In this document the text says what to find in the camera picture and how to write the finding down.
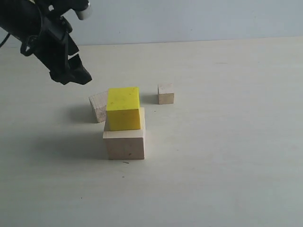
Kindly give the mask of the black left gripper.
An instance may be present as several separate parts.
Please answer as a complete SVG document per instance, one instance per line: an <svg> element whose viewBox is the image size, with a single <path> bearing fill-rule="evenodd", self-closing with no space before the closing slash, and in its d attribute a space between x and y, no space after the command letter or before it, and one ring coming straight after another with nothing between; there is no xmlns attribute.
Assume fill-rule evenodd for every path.
<svg viewBox="0 0 303 227"><path fill-rule="evenodd" d="M63 16L75 9L76 0L33 0L29 4L35 9L37 24L31 23L35 31L22 40L20 52L24 56L33 54L49 69L51 79L62 85L92 81L70 37L72 27Z"/></svg>

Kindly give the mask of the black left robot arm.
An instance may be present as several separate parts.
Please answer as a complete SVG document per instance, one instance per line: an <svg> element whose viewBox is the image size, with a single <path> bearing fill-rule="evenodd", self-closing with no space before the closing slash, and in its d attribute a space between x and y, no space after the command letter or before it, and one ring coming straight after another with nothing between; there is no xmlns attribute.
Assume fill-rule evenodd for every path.
<svg viewBox="0 0 303 227"><path fill-rule="evenodd" d="M85 20L91 15L91 4L88 0L2 0L0 26L21 42L22 55L34 55L49 69L52 80L85 85L92 77L63 16L69 10Z"/></svg>

